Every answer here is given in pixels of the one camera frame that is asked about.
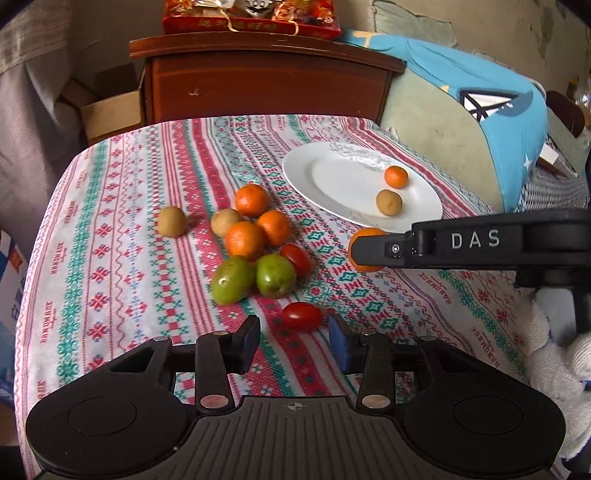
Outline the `white gloved right hand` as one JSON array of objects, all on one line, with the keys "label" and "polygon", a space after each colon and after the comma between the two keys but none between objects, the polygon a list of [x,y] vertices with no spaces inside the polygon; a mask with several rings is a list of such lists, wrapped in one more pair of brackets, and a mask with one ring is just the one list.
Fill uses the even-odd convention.
[{"label": "white gloved right hand", "polygon": [[538,290],[527,317],[529,382],[562,411],[566,433],[559,456],[571,460],[590,440],[590,335],[577,331],[567,289]]}]

